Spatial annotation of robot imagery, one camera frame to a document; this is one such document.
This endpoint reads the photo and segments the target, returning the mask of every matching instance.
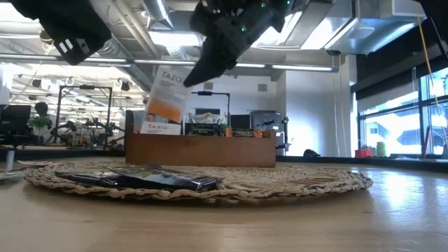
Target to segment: table surface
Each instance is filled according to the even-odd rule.
[[[319,166],[374,185],[288,205],[166,205],[0,184],[0,251],[448,251],[448,175]]]

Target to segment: red object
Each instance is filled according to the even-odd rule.
[[[371,155],[370,149],[355,150],[355,158],[367,158]]]

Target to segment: tazo logo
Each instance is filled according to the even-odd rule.
[[[168,78],[171,81],[182,83],[182,78],[173,73],[163,72],[163,78]]]
[[[148,129],[150,129],[150,130],[168,130],[168,127],[161,126],[161,125],[148,125]]]

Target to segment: round woven mat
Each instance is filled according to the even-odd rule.
[[[273,197],[304,197],[330,193],[365,190],[373,180],[362,174],[335,169],[311,168],[301,165],[279,164],[275,168],[173,167],[164,168],[224,178],[217,190],[149,190],[132,188],[104,188],[84,186],[55,175],[59,172],[101,171],[107,167],[128,165],[119,162],[67,162],[44,168],[29,169],[24,179],[35,186],[58,189],[79,195],[97,195],[138,200],[228,199],[261,200]]]

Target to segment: wooden box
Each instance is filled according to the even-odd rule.
[[[126,163],[214,167],[275,167],[275,132],[263,138],[128,134]]]

